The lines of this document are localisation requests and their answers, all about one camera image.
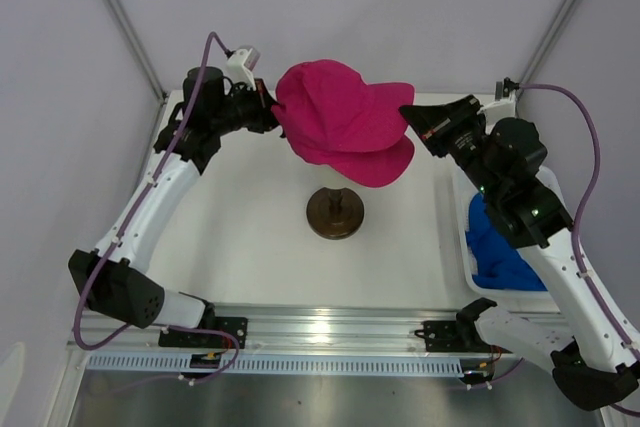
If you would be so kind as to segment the cream mannequin head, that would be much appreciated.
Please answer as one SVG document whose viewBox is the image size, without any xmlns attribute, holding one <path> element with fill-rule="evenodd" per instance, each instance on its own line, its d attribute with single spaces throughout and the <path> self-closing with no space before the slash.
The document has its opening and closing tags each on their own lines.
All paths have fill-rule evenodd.
<svg viewBox="0 0 640 427">
<path fill-rule="evenodd" d="M 351 186 L 351 182 L 348 178 L 344 177 L 328 165 L 317 166 L 315 168 L 315 172 L 322 187 L 338 190 L 349 188 Z"/>
</svg>

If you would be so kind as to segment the brown wooden round stand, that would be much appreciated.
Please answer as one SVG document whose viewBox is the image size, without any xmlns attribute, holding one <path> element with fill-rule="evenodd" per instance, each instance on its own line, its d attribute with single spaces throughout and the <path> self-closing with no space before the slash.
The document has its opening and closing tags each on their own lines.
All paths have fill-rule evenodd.
<svg viewBox="0 0 640 427">
<path fill-rule="evenodd" d="M 349 188 L 317 190 L 306 205 L 306 218 L 320 237 L 342 240 L 355 234 L 365 216 L 361 197 Z"/>
</svg>

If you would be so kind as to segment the magenta baseball cap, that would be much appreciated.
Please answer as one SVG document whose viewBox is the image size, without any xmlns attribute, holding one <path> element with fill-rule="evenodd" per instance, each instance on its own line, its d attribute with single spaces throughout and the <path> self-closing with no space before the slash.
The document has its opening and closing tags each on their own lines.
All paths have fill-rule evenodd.
<svg viewBox="0 0 640 427">
<path fill-rule="evenodd" d="M 368 188 L 381 188 L 395 182 L 411 163 L 415 147 L 403 136 L 391 147 L 373 152 L 328 152 L 301 144 L 290 144 L 305 162 L 327 166 L 348 180 Z"/>
</svg>

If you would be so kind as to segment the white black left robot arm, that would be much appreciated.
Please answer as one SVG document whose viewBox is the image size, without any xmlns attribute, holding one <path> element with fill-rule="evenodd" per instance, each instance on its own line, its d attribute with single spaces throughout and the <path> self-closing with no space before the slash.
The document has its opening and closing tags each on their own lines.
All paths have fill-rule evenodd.
<svg viewBox="0 0 640 427">
<path fill-rule="evenodd" d="M 216 323 L 206 301 L 162 287 L 148 277 L 151 257 L 167 222 L 204 174 L 223 136 L 245 129 L 263 134 L 278 125 L 264 82 L 232 81 L 214 67 L 197 68 L 184 79 L 177 103 L 159 131 L 144 177 L 109 232 L 68 262 L 80 294 L 81 311 L 91 310 L 127 326 L 180 326 L 194 347 L 209 345 Z"/>
</svg>

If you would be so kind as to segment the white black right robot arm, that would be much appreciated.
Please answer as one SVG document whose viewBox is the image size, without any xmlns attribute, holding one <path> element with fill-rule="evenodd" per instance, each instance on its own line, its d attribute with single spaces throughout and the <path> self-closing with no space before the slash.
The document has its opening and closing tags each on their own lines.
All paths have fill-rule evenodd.
<svg viewBox="0 0 640 427">
<path fill-rule="evenodd" d="M 577 219 L 539 180 L 547 149 L 535 125 L 507 117 L 488 129 L 472 95 L 399 112 L 433 156 L 451 157 L 466 174 L 570 328 L 556 333 L 481 298 L 457 313 L 457 342 L 469 351 L 501 347 L 538 366 L 583 410 L 616 408 L 639 387 L 639 332 L 581 251 Z"/>
</svg>

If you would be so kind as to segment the blue cap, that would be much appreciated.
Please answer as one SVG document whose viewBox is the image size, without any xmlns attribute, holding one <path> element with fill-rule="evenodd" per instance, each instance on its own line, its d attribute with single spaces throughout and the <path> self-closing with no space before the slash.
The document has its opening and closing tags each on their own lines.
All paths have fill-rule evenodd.
<svg viewBox="0 0 640 427">
<path fill-rule="evenodd" d="M 465 238 L 476 260 L 473 282 L 480 288 L 545 292 L 541 279 L 491 224 L 481 194 L 472 197 L 468 208 Z"/>
</svg>

